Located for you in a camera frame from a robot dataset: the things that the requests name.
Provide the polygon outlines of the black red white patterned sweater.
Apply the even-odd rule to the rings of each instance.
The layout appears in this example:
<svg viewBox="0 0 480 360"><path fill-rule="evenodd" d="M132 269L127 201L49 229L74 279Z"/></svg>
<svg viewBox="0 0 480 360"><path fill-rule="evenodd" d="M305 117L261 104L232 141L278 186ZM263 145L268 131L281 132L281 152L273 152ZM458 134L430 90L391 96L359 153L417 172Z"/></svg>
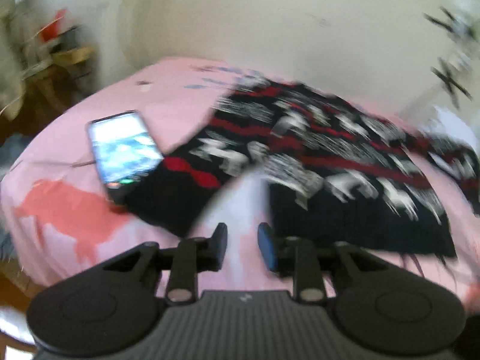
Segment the black red white patterned sweater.
<svg viewBox="0 0 480 360"><path fill-rule="evenodd" d="M260 79L219 98L206 125L124 204L183 237L216 193L258 167L280 237L453 258L446 209L411 154L450 172L479 208L479 160L470 147L409 133L306 85Z"/></svg>

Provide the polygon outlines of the smartphone in dark case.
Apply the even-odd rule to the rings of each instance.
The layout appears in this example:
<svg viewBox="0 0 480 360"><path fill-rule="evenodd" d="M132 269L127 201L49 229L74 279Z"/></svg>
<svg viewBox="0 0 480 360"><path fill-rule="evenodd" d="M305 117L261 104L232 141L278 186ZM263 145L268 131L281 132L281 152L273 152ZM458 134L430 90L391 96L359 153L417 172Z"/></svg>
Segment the smartphone in dark case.
<svg viewBox="0 0 480 360"><path fill-rule="evenodd" d="M144 118L134 110L90 121L86 127L97 174L116 206L164 159Z"/></svg>

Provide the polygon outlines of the white crumpled garment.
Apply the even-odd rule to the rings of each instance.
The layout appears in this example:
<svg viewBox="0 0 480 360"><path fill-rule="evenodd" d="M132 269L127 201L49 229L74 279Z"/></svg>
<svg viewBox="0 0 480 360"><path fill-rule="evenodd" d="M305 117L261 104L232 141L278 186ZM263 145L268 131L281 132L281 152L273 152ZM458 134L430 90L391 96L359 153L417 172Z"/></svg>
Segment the white crumpled garment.
<svg viewBox="0 0 480 360"><path fill-rule="evenodd" d="M434 116L425 124L425 131L450 137L479 152L479 137L457 114L442 106L434 107Z"/></svg>

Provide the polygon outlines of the wooden side table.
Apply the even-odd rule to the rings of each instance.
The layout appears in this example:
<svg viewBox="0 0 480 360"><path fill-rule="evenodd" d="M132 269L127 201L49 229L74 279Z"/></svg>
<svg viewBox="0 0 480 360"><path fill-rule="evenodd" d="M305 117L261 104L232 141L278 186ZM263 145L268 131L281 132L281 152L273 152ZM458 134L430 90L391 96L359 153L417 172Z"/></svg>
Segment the wooden side table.
<svg viewBox="0 0 480 360"><path fill-rule="evenodd" d="M25 72L26 99L35 101L36 109L64 113L95 91L96 57L93 45L50 53Z"/></svg>

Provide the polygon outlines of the red plastic bag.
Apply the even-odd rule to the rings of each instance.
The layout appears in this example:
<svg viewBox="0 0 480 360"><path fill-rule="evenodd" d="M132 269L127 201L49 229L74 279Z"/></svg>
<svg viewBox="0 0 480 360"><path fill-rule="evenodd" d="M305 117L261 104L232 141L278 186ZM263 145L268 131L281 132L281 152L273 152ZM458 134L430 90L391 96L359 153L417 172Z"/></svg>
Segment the red plastic bag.
<svg viewBox="0 0 480 360"><path fill-rule="evenodd" d="M55 12L53 19L41 28L39 35L44 43L58 38L71 27L70 12L67 8L62 8Z"/></svg>

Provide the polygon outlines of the black tape cross on wall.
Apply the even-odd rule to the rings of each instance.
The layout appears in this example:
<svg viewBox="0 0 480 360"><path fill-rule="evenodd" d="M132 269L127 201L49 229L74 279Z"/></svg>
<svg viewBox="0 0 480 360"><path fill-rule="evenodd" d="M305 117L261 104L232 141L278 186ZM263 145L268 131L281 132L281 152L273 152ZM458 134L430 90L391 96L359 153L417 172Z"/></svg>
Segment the black tape cross on wall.
<svg viewBox="0 0 480 360"><path fill-rule="evenodd" d="M479 31L476 30L477 22L468 13L452 12L445 7L440 7L439 10L444 15L443 19L428 13L422 14L429 23L442 29L451 43L438 57L438 62L431 68L431 72L440 80L451 105L459 111L461 97L473 100L473 95L463 80L473 69L473 59L479 45Z"/></svg>

